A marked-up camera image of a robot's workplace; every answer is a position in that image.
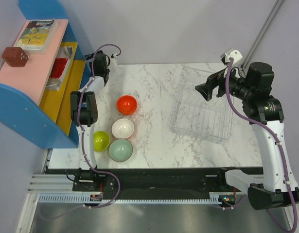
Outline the clear wire dish rack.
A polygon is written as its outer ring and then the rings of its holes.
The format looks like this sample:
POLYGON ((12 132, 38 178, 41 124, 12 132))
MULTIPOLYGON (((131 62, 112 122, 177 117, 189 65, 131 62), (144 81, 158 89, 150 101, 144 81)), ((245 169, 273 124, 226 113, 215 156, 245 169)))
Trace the clear wire dish rack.
POLYGON ((220 143, 231 136, 233 112, 225 96, 216 97, 217 88, 209 102, 195 90, 209 75, 210 71, 182 69, 168 125, 174 133, 220 143))

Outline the orange bowl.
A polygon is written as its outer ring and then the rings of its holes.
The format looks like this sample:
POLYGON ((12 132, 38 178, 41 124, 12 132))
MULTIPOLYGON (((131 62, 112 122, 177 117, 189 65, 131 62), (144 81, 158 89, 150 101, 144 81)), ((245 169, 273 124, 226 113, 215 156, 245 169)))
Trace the orange bowl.
POLYGON ((117 109, 120 107, 134 108, 135 106, 138 106, 137 100, 131 95, 121 96, 117 100, 117 109))
POLYGON ((123 114, 123 115, 131 115, 133 114, 135 111, 137 110, 137 106, 135 106, 134 108, 124 108, 124 107, 120 107, 118 108, 118 111, 123 114))

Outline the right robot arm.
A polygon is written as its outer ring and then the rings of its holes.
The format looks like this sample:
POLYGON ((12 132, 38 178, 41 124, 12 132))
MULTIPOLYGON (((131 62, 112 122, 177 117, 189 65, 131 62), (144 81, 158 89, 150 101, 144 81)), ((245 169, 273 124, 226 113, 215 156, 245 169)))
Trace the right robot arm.
POLYGON ((245 77, 236 77, 227 67, 210 75, 206 82, 195 86, 206 101, 218 88, 217 97, 234 96, 242 101, 244 115, 255 133, 262 158, 263 177, 248 175, 242 170, 227 171, 216 179, 222 191, 230 188, 245 193, 255 210, 292 206, 299 203, 299 185, 291 170, 284 137, 284 114, 280 101, 270 92, 274 72, 272 66, 254 62, 245 77))

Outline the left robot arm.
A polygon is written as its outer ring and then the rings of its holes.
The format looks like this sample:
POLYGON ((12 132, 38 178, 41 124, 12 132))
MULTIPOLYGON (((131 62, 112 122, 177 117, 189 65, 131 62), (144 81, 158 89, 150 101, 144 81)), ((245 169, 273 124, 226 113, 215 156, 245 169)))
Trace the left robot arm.
POLYGON ((76 125, 79 136, 79 172, 78 182, 95 191, 100 187, 100 178, 91 168, 96 168, 94 156, 94 125, 98 119, 98 109, 95 94, 108 82, 110 59, 101 50, 89 56, 91 60, 91 76, 88 82, 78 91, 70 94, 71 119, 76 125))

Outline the white bowl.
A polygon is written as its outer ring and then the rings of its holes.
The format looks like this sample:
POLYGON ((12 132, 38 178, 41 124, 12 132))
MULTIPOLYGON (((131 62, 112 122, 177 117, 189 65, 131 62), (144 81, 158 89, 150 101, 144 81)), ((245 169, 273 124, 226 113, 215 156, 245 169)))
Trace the white bowl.
POLYGON ((126 118, 118 119, 112 125, 111 131, 114 137, 118 139, 127 139, 134 132, 134 124, 126 118))

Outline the pale green bowl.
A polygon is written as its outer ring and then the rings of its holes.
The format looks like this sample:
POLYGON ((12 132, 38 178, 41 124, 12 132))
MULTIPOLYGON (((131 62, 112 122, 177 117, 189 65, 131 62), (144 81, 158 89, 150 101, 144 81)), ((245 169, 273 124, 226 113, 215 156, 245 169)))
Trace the pale green bowl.
POLYGON ((109 156, 116 162, 128 160, 133 153, 132 144, 126 139, 118 139, 109 147, 109 156))

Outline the lime green bowl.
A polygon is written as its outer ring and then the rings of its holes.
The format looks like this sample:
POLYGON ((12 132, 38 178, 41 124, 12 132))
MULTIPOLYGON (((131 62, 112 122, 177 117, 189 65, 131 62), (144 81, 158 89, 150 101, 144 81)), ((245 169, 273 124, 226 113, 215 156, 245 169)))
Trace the lime green bowl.
POLYGON ((110 136, 105 131, 97 131, 93 135, 93 145, 96 152, 105 151, 110 144, 110 136))

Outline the red white brush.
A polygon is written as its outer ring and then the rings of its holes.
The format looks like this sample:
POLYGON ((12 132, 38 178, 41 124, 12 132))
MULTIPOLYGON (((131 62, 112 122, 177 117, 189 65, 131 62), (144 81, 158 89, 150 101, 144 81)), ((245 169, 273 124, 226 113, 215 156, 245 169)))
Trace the red white brush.
POLYGON ((64 81, 73 56, 72 46, 60 47, 55 58, 46 90, 58 91, 64 81))

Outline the blue pink yellow shelf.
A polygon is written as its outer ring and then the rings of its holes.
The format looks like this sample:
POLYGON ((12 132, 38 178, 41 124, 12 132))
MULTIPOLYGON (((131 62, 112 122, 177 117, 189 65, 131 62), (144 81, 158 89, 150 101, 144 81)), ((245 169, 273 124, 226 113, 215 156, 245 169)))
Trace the blue pink yellow shelf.
POLYGON ((58 28, 44 54, 32 54, 23 67, 4 64, 0 70, 0 123, 43 149, 76 148, 79 136, 71 120, 70 94, 83 87, 90 68, 57 0, 21 0, 18 6, 27 21, 56 19, 58 28), (58 92, 45 91, 58 50, 72 46, 67 78, 58 92))

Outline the illustrated book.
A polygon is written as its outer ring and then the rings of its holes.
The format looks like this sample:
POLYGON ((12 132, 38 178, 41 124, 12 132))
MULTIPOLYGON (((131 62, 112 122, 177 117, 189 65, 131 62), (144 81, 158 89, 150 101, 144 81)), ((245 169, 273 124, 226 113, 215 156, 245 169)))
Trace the illustrated book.
POLYGON ((56 19, 30 20, 14 46, 29 54, 44 54, 58 26, 56 19))

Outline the brown perforated box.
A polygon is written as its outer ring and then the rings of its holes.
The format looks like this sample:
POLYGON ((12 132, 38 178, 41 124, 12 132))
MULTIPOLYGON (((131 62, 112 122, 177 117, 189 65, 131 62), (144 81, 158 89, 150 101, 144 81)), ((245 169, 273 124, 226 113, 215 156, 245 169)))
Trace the brown perforated box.
POLYGON ((28 60, 21 47, 6 47, 1 57, 10 67, 24 67, 28 60))

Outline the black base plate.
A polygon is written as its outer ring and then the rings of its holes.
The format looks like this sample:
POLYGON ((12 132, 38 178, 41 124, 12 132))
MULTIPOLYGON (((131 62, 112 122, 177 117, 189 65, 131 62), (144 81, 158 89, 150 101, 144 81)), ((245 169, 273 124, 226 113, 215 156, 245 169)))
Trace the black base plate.
POLYGON ((78 182, 73 191, 99 192, 104 199, 202 200, 210 193, 233 193, 225 180, 226 168, 103 169, 95 182, 78 182))

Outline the aluminium corner post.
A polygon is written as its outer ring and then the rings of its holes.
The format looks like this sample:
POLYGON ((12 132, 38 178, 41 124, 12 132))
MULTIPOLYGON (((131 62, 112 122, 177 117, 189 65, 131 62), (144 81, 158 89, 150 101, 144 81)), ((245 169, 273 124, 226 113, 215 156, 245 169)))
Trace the aluminium corner post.
POLYGON ((264 38, 264 36, 267 33, 270 25, 272 24, 272 22, 276 18, 279 10, 284 5, 284 3, 285 3, 285 0, 276 0, 275 1, 275 4, 273 5, 272 9, 270 10, 266 20, 264 21, 261 29, 259 30, 259 32, 257 34, 252 46, 250 47, 246 57, 244 58, 244 61, 241 65, 242 71, 245 71, 246 68, 249 66, 249 62, 253 58, 253 55, 256 53, 262 39, 264 38))

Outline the aluminium frame rail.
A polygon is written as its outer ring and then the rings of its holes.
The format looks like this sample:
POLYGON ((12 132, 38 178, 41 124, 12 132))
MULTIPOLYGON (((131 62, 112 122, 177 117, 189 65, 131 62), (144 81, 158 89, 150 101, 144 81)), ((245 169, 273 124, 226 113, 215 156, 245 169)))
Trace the aluminium frame rail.
POLYGON ((41 170, 32 176, 16 228, 17 233, 30 232, 40 194, 69 194, 72 192, 72 183, 64 175, 45 174, 51 154, 51 149, 45 150, 41 170))

